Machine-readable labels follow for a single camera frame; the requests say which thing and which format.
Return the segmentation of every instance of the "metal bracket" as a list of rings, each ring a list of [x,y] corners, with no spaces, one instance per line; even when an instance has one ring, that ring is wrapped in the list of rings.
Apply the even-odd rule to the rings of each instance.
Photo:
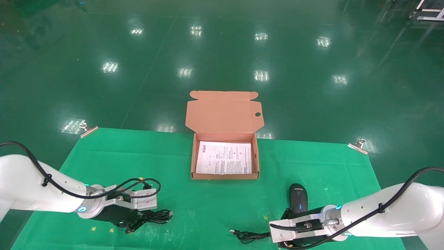
[[[364,143],[365,143],[364,139],[358,139],[358,141],[355,144],[349,143],[349,148],[352,148],[358,152],[361,152],[361,153],[367,155],[368,152],[362,148],[362,146],[364,146]]]
[[[80,135],[80,138],[85,138],[87,135],[91,134],[92,132],[96,131],[97,129],[99,129],[98,126],[93,127],[92,129],[88,126],[88,124],[86,124],[86,122],[82,122],[80,124],[80,128],[85,130],[85,133]]]

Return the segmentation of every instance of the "cable connector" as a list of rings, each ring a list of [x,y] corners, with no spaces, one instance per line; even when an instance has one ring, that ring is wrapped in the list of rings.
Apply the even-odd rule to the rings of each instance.
[[[231,229],[231,230],[230,230],[230,233],[232,233],[232,234],[234,234],[234,235],[240,235],[240,234],[241,234],[241,231]]]

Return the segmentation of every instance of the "floor line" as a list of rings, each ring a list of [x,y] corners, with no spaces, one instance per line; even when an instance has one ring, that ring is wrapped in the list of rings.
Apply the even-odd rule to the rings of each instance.
[[[148,72],[147,72],[147,75],[145,76],[145,79],[143,80],[142,84],[140,85],[140,88],[139,88],[139,91],[138,91],[137,94],[136,94],[136,97],[134,98],[133,102],[131,103],[131,106],[128,108],[128,111],[127,111],[127,113],[126,113],[126,115],[125,115],[125,117],[124,117],[124,119],[123,119],[123,121],[122,121],[122,124],[120,125],[120,128],[123,127],[123,124],[124,124],[125,121],[127,120],[128,114],[130,113],[132,107],[134,106],[134,103],[136,102],[137,98],[139,97],[140,91],[142,90],[143,86],[145,85],[145,82],[147,81],[148,75],[150,74],[151,69],[153,69],[154,62],[156,62],[156,59],[157,59],[157,57],[159,56],[159,53],[160,53],[160,51],[162,50],[162,47],[163,47],[165,41],[167,40],[168,36],[170,35],[171,30],[172,30],[172,28],[173,28],[173,25],[174,25],[174,23],[176,22],[176,19],[177,19],[177,17],[174,18],[174,21],[173,21],[173,23],[171,24],[170,29],[168,30],[168,33],[165,35],[165,38],[163,39],[163,42],[162,42],[162,44],[160,45],[160,48],[159,48],[159,50],[157,51],[157,54],[156,54],[156,56],[154,57],[153,62],[151,63],[151,66],[150,66],[150,68],[149,68],[149,70],[148,70]]]

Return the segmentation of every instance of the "black mouse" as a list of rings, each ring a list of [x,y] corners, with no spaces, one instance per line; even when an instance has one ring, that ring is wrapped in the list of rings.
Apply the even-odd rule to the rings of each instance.
[[[290,208],[295,214],[308,211],[308,194],[304,186],[294,183],[290,186]]]

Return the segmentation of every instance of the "cart wheel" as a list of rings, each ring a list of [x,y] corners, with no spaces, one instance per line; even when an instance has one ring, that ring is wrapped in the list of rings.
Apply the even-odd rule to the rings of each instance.
[[[415,14],[416,14],[416,12],[414,12],[414,11],[410,12],[410,14],[408,15],[408,18],[411,19]]]

